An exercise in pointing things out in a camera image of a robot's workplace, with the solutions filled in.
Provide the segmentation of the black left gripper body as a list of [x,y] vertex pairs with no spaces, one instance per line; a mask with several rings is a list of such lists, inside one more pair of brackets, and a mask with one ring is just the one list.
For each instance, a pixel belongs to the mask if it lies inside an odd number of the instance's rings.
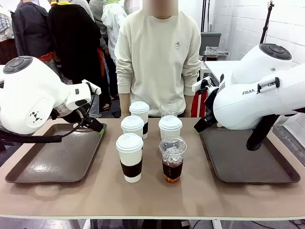
[[81,126],[94,126],[95,118],[89,117],[89,113],[87,112],[88,109],[89,107],[79,107],[70,114],[62,116],[62,118],[68,123],[80,123],[83,118]]

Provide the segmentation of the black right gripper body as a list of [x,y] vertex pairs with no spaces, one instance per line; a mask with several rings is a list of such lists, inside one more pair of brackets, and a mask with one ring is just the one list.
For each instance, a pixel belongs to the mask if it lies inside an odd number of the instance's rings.
[[218,88],[209,89],[207,93],[207,98],[204,102],[206,106],[206,114],[204,116],[204,120],[208,125],[213,125],[214,123],[217,122],[213,110],[214,100],[217,96],[217,92],[218,92]]

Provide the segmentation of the clear iced coffee cup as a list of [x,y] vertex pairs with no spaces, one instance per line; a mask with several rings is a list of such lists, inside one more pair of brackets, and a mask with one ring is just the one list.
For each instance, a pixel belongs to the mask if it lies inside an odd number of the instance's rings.
[[159,144],[162,155],[164,178],[169,183],[177,183],[183,168],[184,156],[187,151],[186,141],[180,136],[169,136]]
[[179,106],[174,101],[168,100],[159,106],[159,111],[161,117],[172,115],[176,116],[178,115]]

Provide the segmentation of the brown plastic serving tray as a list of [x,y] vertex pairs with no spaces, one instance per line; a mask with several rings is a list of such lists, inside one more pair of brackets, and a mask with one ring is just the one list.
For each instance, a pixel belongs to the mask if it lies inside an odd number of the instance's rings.
[[34,144],[6,175],[8,183],[75,183],[87,174],[103,134],[80,128],[60,143]]
[[219,180],[251,185],[292,184],[301,180],[268,138],[258,150],[249,151],[246,141],[251,133],[215,126],[201,132],[200,139]]

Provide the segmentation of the person in cream sweater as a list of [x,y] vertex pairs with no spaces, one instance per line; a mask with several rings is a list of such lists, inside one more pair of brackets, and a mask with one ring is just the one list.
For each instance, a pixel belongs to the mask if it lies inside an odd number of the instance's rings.
[[200,46],[198,25],[179,10],[178,0],[142,0],[142,8],[124,19],[115,46],[119,94],[130,94],[130,105],[147,103],[153,117],[168,100],[185,115],[184,96],[194,96],[199,75]]

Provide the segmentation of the small cluttered metal tray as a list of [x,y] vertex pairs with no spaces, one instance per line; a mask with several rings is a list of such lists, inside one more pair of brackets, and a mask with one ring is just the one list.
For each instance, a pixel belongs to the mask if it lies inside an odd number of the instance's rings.
[[210,47],[207,46],[203,53],[203,60],[204,61],[222,61],[225,60],[227,56],[229,56],[229,52],[227,51],[220,51],[218,47]]

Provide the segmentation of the black stand pole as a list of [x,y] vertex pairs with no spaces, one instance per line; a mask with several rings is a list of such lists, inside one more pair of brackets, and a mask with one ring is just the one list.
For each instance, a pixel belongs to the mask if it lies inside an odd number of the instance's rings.
[[210,7],[211,7],[211,0],[203,0],[202,17],[201,17],[201,32],[209,32],[211,29]]

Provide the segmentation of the person's right forearm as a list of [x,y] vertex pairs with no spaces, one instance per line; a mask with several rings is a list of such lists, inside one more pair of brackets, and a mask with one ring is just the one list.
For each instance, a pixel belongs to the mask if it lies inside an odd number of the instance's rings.
[[130,107],[130,94],[119,94],[120,100],[120,109],[121,109],[121,118],[130,115],[129,107]]

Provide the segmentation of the grey storage bin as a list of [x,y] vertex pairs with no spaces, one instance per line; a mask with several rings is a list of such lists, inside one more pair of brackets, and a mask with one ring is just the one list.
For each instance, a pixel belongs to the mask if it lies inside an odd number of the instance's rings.
[[207,46],[218,47],[221,35],[221,33],[216,32],[201,32],[201,46],[199,55],[204,55]]

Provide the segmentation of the bystander in white jacket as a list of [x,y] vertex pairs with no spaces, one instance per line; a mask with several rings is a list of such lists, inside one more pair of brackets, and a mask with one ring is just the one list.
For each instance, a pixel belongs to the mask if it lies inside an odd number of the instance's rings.
[[126,16],[124,0],[104,0],[101,20],[107,28],[108,48],[110,56],[115,64],[115,46],[118,40],[120,26]]

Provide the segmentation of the white lidded paper coffee cup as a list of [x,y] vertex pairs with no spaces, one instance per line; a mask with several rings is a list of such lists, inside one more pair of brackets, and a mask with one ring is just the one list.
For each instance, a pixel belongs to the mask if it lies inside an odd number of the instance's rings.
[[180,139],[182,121],[173,115],[166,115],[159,121],[161,140],[166,143],[177,142]]
[[125,117],[121,121],[121,129],[124,134],[134,133],[143,138],[144,121],[136,115],[130,115]]
[[136,183],[142,177],[142,148],[143,139],[134,133],[123,134],[116,141],[122,172],[129,183]]
[[131,115],[139,116],[144,121],[143,127],[143,139],[147,138],[148,135],[148,112],[150,107],[143,101],[136,101],[131,103],[129,111]]

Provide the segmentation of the bystander in black coat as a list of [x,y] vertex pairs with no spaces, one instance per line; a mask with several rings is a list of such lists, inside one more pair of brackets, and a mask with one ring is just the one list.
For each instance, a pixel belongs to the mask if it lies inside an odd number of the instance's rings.
[[63,75],[74,84],[85,79],[100,86],[101,34],[87,11],[79,4],[62,0],[50,9],[48,20]]

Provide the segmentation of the person's left forearm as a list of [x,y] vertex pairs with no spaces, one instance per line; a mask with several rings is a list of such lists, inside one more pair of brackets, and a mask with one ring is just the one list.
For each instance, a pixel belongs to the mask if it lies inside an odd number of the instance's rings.
[[194,96],[185,95],[184,98],[185,98],[185,111],[184,111],[185,117],[191,117]]

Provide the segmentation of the white background table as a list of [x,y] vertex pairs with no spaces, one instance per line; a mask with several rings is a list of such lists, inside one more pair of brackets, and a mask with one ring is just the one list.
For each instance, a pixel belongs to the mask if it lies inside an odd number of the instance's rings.
[[205,61],[204,64],[213,74],[215,79],[220,82],[221,75],[224,77],[231,77],[232,72],[239,66],[241,61]]

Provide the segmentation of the red fabric item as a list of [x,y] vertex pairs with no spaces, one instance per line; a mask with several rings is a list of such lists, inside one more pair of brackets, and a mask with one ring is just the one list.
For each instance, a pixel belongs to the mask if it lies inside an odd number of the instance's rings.
[[207,92],[202,94],[195,93],[193,98],[192,108],[191,108],[191,117],[204,117],[205,116],[205,100],[207,98]]

